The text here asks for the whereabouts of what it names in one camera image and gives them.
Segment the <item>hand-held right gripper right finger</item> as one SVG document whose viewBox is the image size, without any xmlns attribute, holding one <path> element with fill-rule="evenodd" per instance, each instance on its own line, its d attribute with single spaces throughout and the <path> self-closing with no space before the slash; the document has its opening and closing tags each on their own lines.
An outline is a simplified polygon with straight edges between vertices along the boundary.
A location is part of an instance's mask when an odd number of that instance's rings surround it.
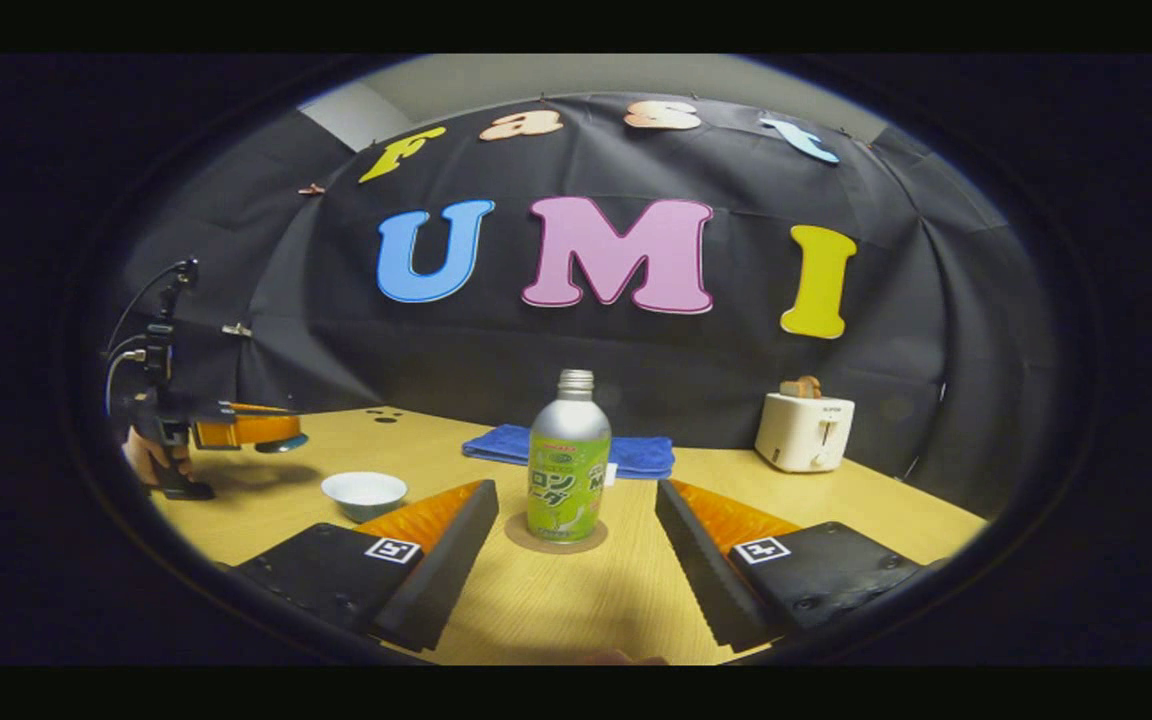
<svg viewBox="0 0 1152 720">
<path fill-rule="evenodd" d="M 796 526 L 681 480 L 658 483 L 655 515 L 710 632 L 733 651 L 817 632 L 927 574 L 841 521 Z"/>
</svg>

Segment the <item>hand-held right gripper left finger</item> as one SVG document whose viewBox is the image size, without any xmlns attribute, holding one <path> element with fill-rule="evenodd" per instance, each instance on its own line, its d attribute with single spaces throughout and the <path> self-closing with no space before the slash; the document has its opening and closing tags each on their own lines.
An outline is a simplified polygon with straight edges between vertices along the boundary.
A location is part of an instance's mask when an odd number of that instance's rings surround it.
<svg viewBox="0 0 1152 720">
<path fill-rule="evenodd" d="M 234 574 L 343 632 L 434 650 L 498 511 L 495 482 L 475 480 L 357 526 L 314 524 Z"/>
</svg>

